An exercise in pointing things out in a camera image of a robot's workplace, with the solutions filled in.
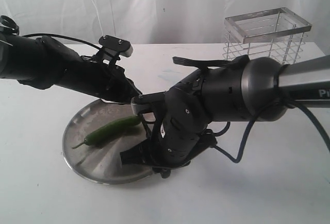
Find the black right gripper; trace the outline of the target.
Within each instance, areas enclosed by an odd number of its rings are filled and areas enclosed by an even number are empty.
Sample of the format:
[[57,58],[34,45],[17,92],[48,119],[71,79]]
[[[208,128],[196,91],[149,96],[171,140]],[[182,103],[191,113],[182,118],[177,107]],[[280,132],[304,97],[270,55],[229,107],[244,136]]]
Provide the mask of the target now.
[[149,112],[144,117],[148,135],[144,144],[120,152],[123,165],[150,166],[155,173],[169,173],[188,166],[192,159],[217,144],[209,129],[191,132],[164,112]]

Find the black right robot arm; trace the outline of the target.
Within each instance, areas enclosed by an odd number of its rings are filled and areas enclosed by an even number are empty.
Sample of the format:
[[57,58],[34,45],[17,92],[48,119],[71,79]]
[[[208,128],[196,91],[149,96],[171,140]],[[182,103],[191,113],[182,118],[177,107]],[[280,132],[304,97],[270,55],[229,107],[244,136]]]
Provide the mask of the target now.
[[209,61],[174,57],[173,62],[195,71],[165,92],[132,99],[133,112],[153,113],[155,122],[143,142],[121,152],[123,164],[149,166],[167,178],[171,170],[217,148],[223,132],[209,129],[210,123],[247,122],[237,155],[229,156],[239,163],[253,125],[278,120],[292,108],[300,109],[329,144],[329,135],[310,111],[329,107],[329,56],[295,64],[247,55]]

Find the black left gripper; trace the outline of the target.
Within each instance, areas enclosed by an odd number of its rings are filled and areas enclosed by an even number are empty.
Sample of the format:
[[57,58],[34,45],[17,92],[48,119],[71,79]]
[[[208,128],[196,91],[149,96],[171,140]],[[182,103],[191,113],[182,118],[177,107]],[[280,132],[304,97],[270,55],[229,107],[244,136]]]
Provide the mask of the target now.
[[77,62],[67,67],[64,87],[103,100],[129,103],[142,92],[118,65],[107,67],[95,62]]

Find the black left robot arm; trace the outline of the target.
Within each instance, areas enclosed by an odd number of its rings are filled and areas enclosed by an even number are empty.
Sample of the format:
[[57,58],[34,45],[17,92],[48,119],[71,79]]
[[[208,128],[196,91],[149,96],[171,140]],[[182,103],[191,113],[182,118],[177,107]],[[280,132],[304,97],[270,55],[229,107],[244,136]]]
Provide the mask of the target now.
[[57,85],[107,101],[129,103],[141,95],[134,82],[117,65],[122,56],[133,53],[130,42],[110,35],[99,38],[99,46],[84,40],[97,52],[92,56],[78,54],[59,39],[71,37],[34,33],[20,35],[18,24],[1,16],[1,78],[46,90]]

